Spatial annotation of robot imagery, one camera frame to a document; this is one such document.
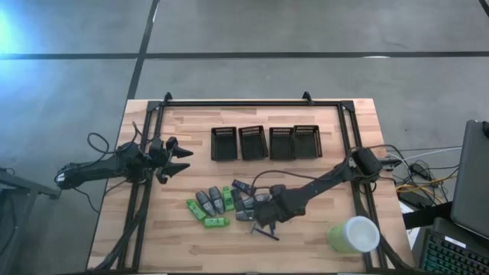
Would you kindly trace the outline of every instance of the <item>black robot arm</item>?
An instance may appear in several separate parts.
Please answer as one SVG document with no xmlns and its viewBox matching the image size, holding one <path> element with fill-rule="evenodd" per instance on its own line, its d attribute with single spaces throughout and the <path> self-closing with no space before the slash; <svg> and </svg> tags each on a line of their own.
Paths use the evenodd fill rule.
<svg viewBox="0 0 489 275">
<path fill-rule="evenodd" d="M 333 170 L 305 186 L 294 189 L 287 189 L 282 184 L 272 186 L 272 199 L 255 203 L 254 218 L 264 227 L 273 222 L 286 222 L 295 216 L 305 215 L 307 202 L 320 193 L 346 181 L 374 182 L 379 178 L 381 170 L 381 164 L 370 149 L 355 149 Z"/>
<path fill-rule="evenodd" d="M 155 138 L 148 154 L 139 150 L 135 142 L 128 142 L 118 147 L 107 160 L 91 163 L 68 163 L 57 174 L 55 181 L 61 189 L 72 189 L 92 180 L 103 180 L 123 176 L 130 183 L 139 183 L 146 179 L 146 172 L 156 170 L 160 183 L 172 177 L 190 165 L 188 163 L 172 163 L 172 157 L 188 157 L 193 153 L 178 146 L 175 137 L 170 137 L 163 147 L 163 141 Z"/>
</svg>

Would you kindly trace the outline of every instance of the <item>concrete floor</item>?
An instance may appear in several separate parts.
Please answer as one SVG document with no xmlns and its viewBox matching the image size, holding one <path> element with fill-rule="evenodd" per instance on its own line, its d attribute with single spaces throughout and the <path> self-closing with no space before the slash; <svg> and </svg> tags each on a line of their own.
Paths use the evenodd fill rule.
<svg viewBox="0 0 489 275">
<path fill-rule="evenodd" d="M 4 0 L 0 53 L 137 53 L 152 0 Z M 148 52 L 489 50 L 477 0 L 161 1 Z M 0 167 L 54 186 L 65 163 L 113 145 L 136 60 L 0 60 Z M 489 118 L 489 58 L 146 60 L 136 99 L 374 98 L 386 143 L 457 146 Z M 406 157 L 424 150 L 405 151 Z M 423 159 L 458 162 L 458 150 Z M 403 175 L 401 169 L 396 171 Z M 446 172 L 437 171 L 441 177 Z M 449 196 L 455 183 L 448 184 Z M 96 207 L 103 182 L 81 187 Z M 41 198 L 16 274 L 84 269 L 97 215 L 80 194 Z"/>
</svg>

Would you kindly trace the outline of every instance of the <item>black basket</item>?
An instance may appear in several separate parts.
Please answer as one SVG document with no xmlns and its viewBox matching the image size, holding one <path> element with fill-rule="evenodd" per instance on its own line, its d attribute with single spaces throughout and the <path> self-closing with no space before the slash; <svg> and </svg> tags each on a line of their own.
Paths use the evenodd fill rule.
<svg viewBox="0 0 489 275">
<path fill-rule="evenodd" d="M 295 159 L 293 152 L 293 128 L 270 127 L 270 159 Z"/>
<path fill-rule="evenodd" d="M 243 160 L 263 160 L 268 157 L 267 140 L 263 126 L 239 128 L 239 141 Z"/>
<path fill-rule="evenodd" d="M 236 127 L 211 129 L 211 160 L 237 160 Z"/>
<path fill-rule="evenodd" d="M 293 127 L 293 147 L 296 158 L 322 157 L 321 137 L 318 125 L 296 125 Z"/>
</svg>

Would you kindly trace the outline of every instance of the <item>plastic cup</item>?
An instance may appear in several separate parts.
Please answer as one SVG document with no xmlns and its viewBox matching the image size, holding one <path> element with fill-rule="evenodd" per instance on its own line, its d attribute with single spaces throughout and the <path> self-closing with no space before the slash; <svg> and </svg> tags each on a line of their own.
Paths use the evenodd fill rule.
<svg viewBox="0 0 489 275">
<path fill-rule="evenodd" d="M 356 216 L 328 230 L 328 244 L 341 253 L 364 253 L 374 250 L 381 239 L 379 229 L 368 218 Z"/>
</svg>

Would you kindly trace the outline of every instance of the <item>wooden tabletop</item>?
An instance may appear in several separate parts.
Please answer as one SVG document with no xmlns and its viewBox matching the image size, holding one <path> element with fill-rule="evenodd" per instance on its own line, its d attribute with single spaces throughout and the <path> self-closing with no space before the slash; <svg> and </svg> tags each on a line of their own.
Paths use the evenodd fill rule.
<svg viewBox="0 0 489 275">
<path fill-rule="evenodd" d="M 374 101 L 352 100 L 355 102 L 363 145 L 383 144 Z M 131 140 L 134 134 L 131 126 L 133 121 L 142 130 L 146 105 L 147 100 L 128 101 L 118 139 L 119 145 Z M 354 144 L 348 114 L 346 120 L 351 144 Z M 267 139 L 269 127 L 318 125 L 323 157 L 285 162 L 269 159 L 211 161 L 211 128 L 242 128 L 253 125 L 263 125 Z M 336 108 L 166 107 L 162 138 L 166 140 L 170 136 L 176 137 L 179 145 L 191 150 L 194 155 L 175 160 L 190 163 L 191 167 L 171 178 L 168 184 L 161 185 L 156 179 L 153 180 L 141 253 L 141 272 L 291 273 L 364 270 L 360 254 L 338 254 L 326 241 L 328 228 L 355 215 L 349 183 L 339 184 L 311 200 L 305 216 L 277 224 L 276 234 L 280 241 L 257 233 L 251 235 L 251 223 L 237 222 L 234 211 L 225 213 L 225 217 L 231 221 L 228 227 L 204 229 L 202 223 L 186 207 L 186 200 L 195 199 L 195 193 L 199 190 L 207 192 L 212 186 L 222 189 L 223 186 L 230 186 L 233 179 L 251 183 L 253 177 L 264 170 L 286 170 L 310 176 L 326 173 L 345 157 Z M 385 149 L 377 148 L 375 153 L 378 157 L 384 157 Z M 120 181 L 119 178 L 109 180 L 108 188 Z M 293 188 L 308 182 L 305 179 L 271 173 L 260 178 L 257 186 L 281 183 Z M 105 196 L 88 267 L 99 264 L 121 236 L 130 190 L 131 185 L 127 183 Z M 379 180 L 374 199 L 381 232 L 393 249 L 408 264 L 412 264 L 413 257 L 392 182 Z M 128 262 L 132 259 L 133 246 L 134 237 L 129 245 Z"/>
</svg>

